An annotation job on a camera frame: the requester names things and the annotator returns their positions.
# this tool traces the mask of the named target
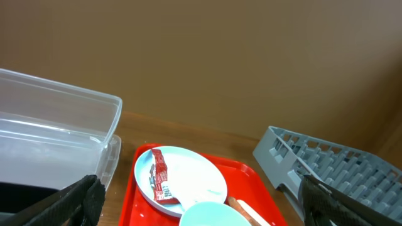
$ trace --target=gray dish rack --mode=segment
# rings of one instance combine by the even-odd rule
[[[302,220],[297,194],[309,174],[402,223],[402,171],[374,154],[270,126],[253,155]]]

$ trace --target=tray rim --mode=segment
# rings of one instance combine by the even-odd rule
[[[160,146],[164,146],[164,145],[158,144],[158,143],[149,143],[149,144],[141,145],[140,147],[138,147],[136,149],[136,152],[133,157],[130,175],[128,178],[126,192],[124,195],[124,201],[123,201],[120,219],[119,219],[119,226],[129,226],[128,223],[131,218],[131,210],[133,209],[135,188],[137,187],[137,183],[134,180],[134,164],[135,164],[136,160],[138,159],[139,155],[141,155],[145,151],[147,151],[151,148],[157,148]],[[219,157],[219,156],[214,156],[211,154],[204,154],[204,153],[199,153],[199,154],[201,154],[203,157],[205,157],[207,159],[213,158],[214,164],[215,163],[223,164],[223,162],[224,162],[224,165],[233,167],[233,168],[238,168],[249,176],[254,175],[253,180],[254,180],[254,186],[256,187],[256,190],[259,190],[259,191],[264,190],[264,192],[262,192],[260,195],[264,196],[264,199],[269,200],[269,202],[274,203],[274,205],[275,205],[274,209],[270,208],[269,210],[270,210],[270,212],[275,212],[274,214],[278,216],[279,224],[276,224],[276,226],[287,225],[286,220],[283,218],[282,213],[280,212],[278,206],[276,206],[274,200],[272,199],[271,195],[269,194],[269,191],[266,189],[263,181],[261,180],[259,175],[250,166],[248,166],[240,161],[227,159],[227,158],[223,158],[223,157]]]

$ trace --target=white plate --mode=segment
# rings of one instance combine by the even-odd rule
[[[224,203],[227,196],[227,185],[222,173],[209,160],[203,156],[178,147],[161,146],[155,149],[161,150],[165,163],[168,167],[169,174],[172,170],[186,169],[186,176],[182,181],[186,186],[197,186],[202,184],[203,187],[210,187],[219,194],[218,203]],[[146,201],[159,211],[174,217],[181,217],[184,213],[180,204],[160,205],[153,198],[153,190],[149,183],[149,170],[152,165],[152,152],[148,150],[144,152],[134,165],[134,177],[137,182],[141,194]]]

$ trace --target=brown wall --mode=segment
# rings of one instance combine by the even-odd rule
[[[398,106],[377,139],[370,143],[370,151],[402,170],[402,100]]]
[[[394,110],[402,1],[0,0],[0,67],[124,110],[369,148]]]

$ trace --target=red tray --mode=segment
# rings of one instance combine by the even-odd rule
[[[179,218],[159,212],[143,198],[133,176],[134,164],[145,151],[161,146],[146,144],[140,146],[134,155],[133,167],[127,185],[126,196],[120,216],[119,226],[132,225],[178,225]],[[258,174],[249,166],[225,158],[201,154],[222,172],[227,183],[227,195],[245,201],[272,226],[287,225],[275,202],[269,195]]]

